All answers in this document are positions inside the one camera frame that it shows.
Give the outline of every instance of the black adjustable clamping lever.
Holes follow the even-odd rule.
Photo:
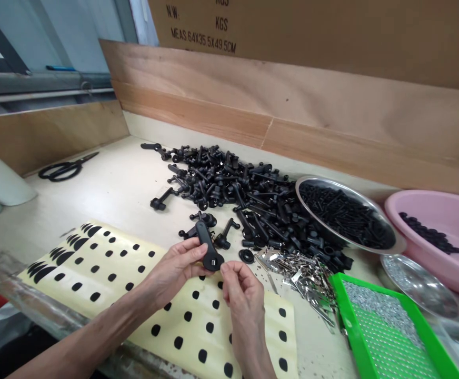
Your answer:
[[[208,245],[207,253],[203,257],[203,266],[209,271],[218,271],[224,263],[224,257],[217,252],[212,244],[212,237],[207,225],[203,221],[198,221],[195,225],[200,244]]]

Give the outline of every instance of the pile of metal parts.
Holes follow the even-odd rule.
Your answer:
[[[307,258],[299,252],[288,255],[277,254],[268,248],[262,254],[254,256],[267,272],[282,274],[284,276],[282,283],[299,292],[333,332],[331,328],[335,327],[338,309],[335,293],[328,280],[333,273],[324,264],[321,264],[317,257]],[[268,279],[277,293],[270,274],[268,274]]]
[[[241,250],[242,260],[252,263],[250,249],[264,249],[267,254],[271,249],[279,251],[269,257],[260,256],[258,261],[267,270],[283,274],[284,283],[298,291],[329,326],[335,325],[329,317],[331,312],[335,313],[336,305],[327,278],[350,270],[353,260],[342,253],[344,245],[340,240],[323,235],[323,228],[297,198],[295,181],[289,181],[287,175],[281,175],[271,164],[240,162],[238,156],[230,151],[222,152],[217,145],[181,146],[171,151],[160,144],[141,146],[157,151],[164,161],[172,159],[175,163],[187,164],[187,170],[169,164],[174,175],[168,182],[176,182],[181,197],[198,206],[200,212],[191,215],[191,220],[199,218],[213,227],[217,220],[203,212],[234,204],[233,211],[242,226],[242,246],[246,248]],[[230,247],[227,235],[232,227],[238,229],[240,225],[230,219],[224,232],[214,240],[217,248]],[[179,235],[194,237],[196,229],[180,231]]]

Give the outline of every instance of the black scissors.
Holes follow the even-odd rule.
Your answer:
[[[74,162],[63,162],[63,163],[53,164],[51,166],[41,169],[40,172],[38,173],[38,176],[42,179],[49,179],[51,182],[62,182],[62,181],[71,179],[74,176],[78,175],[79,172],[81,172],[82,164],[84,162],[89,161],[91,158],[95,157],[98,154],[99,152],[89,154]],[[48,171],[54,168],[57,168],[57,170],[54,172],[51,172],[50,174],[47,174]],[[66,174],[67,172],[70,172],[72,170],[74,170],[74,172],[72,172],[71,174],[67,176],[62,176],[63,174]]]

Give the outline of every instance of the black t-handle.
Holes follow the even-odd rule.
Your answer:
[[[203,257],[203,266],[209,271],[218,271],[224,263],[224,257],[217,252],[212,244],[212,237],[207,225],[203,221],[198,221],[195,228],[198,233],[199,242],[208,245],[207,254]]]

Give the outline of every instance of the black rubber ring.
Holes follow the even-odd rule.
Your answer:
[[[238,256],[242,260],[242,262],[247,264],[254,263],[254,255],[249,249],[242,249],[239,251]]]

